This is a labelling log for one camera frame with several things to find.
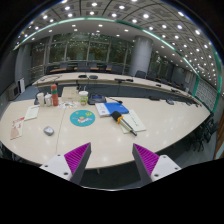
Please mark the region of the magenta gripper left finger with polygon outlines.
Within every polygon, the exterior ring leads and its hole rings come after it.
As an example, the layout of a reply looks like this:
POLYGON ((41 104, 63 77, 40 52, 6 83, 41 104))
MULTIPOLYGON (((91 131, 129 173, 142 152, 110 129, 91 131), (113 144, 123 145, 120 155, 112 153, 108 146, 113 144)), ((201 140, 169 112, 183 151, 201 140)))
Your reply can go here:
POLYGON ((53 156, 41 169, 79 185, 90 154, 91 144, 86 143, 66 154, 53 156))

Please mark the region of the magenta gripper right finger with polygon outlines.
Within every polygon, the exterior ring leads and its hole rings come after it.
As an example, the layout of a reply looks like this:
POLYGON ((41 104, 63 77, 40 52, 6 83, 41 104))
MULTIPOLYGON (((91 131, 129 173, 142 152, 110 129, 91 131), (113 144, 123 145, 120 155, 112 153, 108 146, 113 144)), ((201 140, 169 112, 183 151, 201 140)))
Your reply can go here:
POLYGON ((132 154, 143 185, 180 170, 180 167, 167 155, 159 156, 138 144, 133 144, 132 154))

